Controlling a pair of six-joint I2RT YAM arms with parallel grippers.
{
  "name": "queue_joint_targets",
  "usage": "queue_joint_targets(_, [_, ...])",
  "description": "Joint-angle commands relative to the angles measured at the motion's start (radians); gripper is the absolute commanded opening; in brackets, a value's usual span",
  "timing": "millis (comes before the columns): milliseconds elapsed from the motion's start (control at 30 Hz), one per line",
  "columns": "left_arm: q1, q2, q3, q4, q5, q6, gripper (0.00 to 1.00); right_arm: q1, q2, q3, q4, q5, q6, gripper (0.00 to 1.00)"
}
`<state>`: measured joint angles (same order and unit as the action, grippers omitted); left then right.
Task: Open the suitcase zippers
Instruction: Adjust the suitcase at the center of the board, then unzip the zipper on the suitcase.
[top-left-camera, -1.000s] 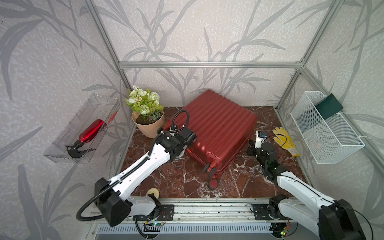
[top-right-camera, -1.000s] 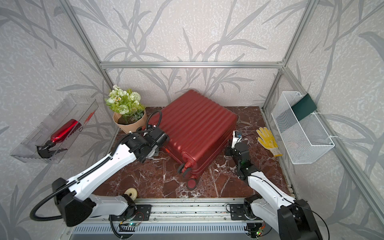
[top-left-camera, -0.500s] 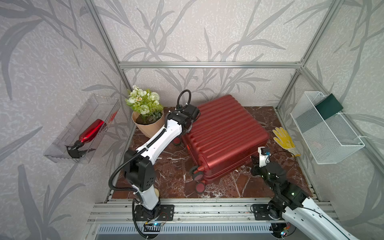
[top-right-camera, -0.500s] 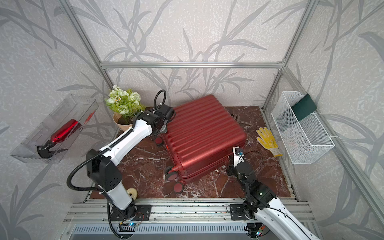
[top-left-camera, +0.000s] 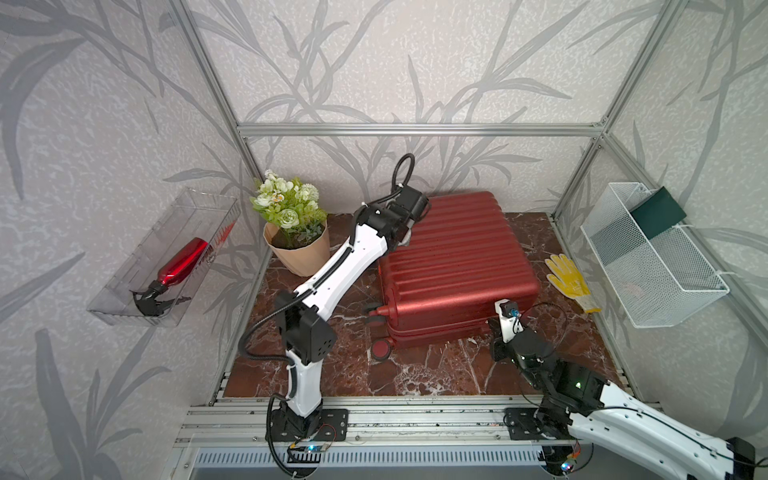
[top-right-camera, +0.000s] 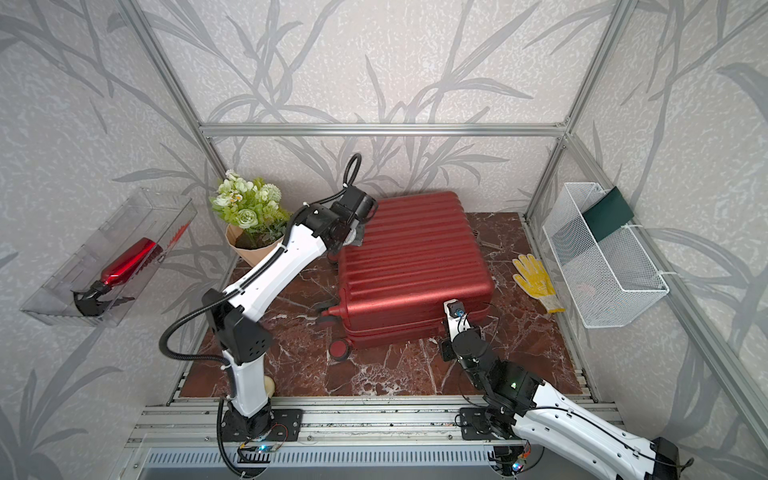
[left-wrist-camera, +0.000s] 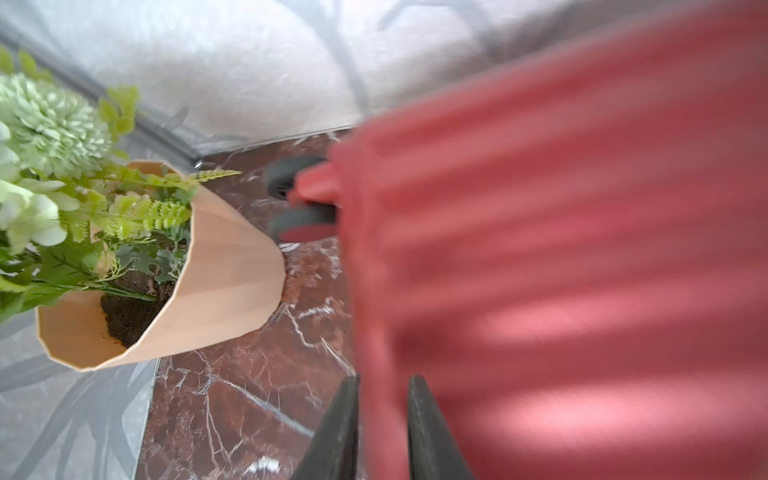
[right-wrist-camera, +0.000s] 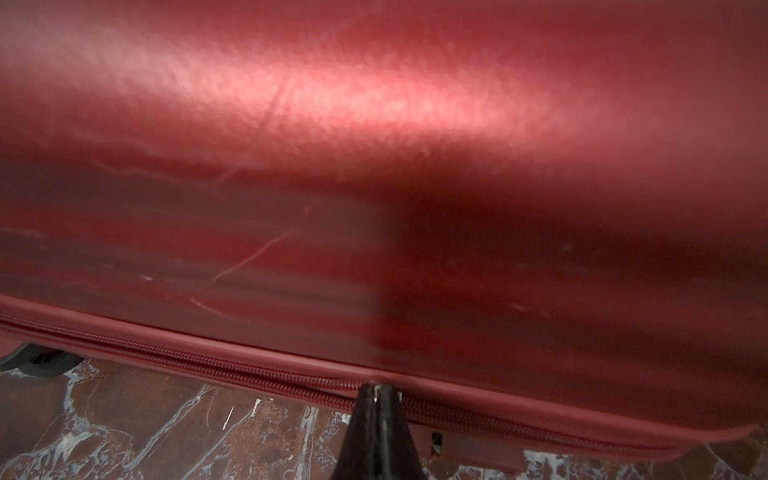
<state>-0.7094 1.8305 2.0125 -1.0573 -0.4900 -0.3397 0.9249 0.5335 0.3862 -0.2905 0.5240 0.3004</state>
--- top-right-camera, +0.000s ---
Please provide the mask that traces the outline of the red ribbed hardshell suitcase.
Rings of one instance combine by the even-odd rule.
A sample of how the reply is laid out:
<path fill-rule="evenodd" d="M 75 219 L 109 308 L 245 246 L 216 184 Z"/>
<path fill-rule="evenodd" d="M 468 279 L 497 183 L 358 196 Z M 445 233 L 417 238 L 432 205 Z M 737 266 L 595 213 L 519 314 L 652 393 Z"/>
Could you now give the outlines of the red ribbed hardshell suitcase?
<path fill-rule="evenodd" d="M 353 349 L 442 337 L 450 300 L 462 303 L 470 324 L 481 324 L 494 290 L 456 193 L 384 199 L 362 244 L 338 256 L 339 300 L 322 315 L 338 321 L 344 335 L 329 355 L 344 361 Z"/>

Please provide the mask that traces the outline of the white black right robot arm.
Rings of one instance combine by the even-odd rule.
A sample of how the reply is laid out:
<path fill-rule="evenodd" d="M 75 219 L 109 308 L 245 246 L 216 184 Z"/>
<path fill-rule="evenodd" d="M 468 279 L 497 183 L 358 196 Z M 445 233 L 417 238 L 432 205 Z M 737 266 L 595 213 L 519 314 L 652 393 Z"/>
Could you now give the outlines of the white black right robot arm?
<path fill-rule="evenodd" d="M 502 361 L 479 331 L 449 323 L 448 358 L 461 365 L 487 406 L 494 435 L 540 445 L 600 479 L 679 479 L 693 463 L 680 461 L 671 441 L 634 436 L 572 402 L 521 366 Z"/>

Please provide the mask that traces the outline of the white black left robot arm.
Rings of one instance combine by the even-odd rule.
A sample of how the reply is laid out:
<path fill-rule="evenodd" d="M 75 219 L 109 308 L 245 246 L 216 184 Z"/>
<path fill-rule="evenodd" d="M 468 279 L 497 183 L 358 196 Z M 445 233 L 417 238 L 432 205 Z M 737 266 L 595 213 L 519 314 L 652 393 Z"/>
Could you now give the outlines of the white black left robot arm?
<path fill-rule="evenodd" d="M 172 323 L 160 336 L 159 350 L 180 361 L 213 361 L 227 373 L 231 393 L 220 400 L 228 407 L 230 425 L 241 440 L 260 439 L 275 423 L 265 382 L 264 357 L 271 333 L 260 324 L 268 307 L 283 289 L 315 259 L 336 255 L 362 237 L 364 224 L 378 208 L 377 201 L 354 185 L 362 155 L 348 161 L 342 189 L 324 199 L 305 203 L 287 222 L 283 239 L 238 281 L 222 291 L 206 293 L 203 306 Z M 222 352 L 185 354 L 172 350 L 171 336 L 204 314 Z"/>

